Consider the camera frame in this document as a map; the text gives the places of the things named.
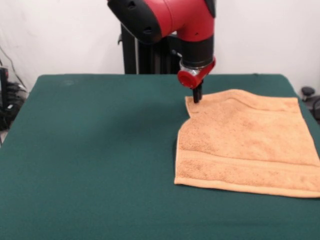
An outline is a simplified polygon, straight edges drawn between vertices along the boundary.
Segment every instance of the red robot arm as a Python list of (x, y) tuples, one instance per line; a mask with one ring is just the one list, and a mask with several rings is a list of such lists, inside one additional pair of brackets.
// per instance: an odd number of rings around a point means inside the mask
[(108, 6), (143, 43), (153, 44), (177, 32), (182, 54), (178, 78), (194, 90), (198, 102), (203, 77), (215, 65), (214, 0), (108, 0)]

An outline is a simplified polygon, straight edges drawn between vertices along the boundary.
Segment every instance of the table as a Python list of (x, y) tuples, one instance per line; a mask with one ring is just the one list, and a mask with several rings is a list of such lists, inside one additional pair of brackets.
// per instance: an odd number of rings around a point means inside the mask
[[(203, 85), (227, 89), (296, 96), (282, 75)], [(174, 75), (41, 76), (0, 150), (0, 239), (319, 239), (319, 199), (174, 185), (190, 94)]]

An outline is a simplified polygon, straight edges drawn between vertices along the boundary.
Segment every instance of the towel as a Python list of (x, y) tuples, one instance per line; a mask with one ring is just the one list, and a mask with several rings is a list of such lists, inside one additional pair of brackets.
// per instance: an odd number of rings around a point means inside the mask
[(320, 197), (320, 161), (296, 97), (231, 89), (185, 100), (175, 184)]

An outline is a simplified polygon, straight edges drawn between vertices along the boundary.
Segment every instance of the cable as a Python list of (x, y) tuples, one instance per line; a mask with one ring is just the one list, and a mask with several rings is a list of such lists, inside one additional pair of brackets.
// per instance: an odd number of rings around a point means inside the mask
[(21, 78), (18, 76), (15, 66), (14, 66), (14, 62), (12, 61), (12, 59), (6, 54), (6, 52), (4, 51), (4, 49), (2, 48), (2, 46), (0, 45), (0, 50), (3, 53), (3, 55), (10, 61), (11, 66), (12, 66), (12, 71), (14, 73), (14, 75), (16, 76), (16, 78), (19, 80), (19, 82), (22, 84), (22, 86), (27, 89), (26, 85), (24, 84), (24, 82), (21, 80)]

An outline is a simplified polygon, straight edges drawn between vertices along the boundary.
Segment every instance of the white wall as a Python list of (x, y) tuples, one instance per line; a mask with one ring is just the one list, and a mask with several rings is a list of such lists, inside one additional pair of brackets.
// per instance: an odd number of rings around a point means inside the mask
[[(106, 2), (0, 0), (0, 44), (29, 89), (42, 74), (124, 72)], [(213, 73), (281, 73), (318, 89), (319, 10), (319, 0), (218, 0)]]

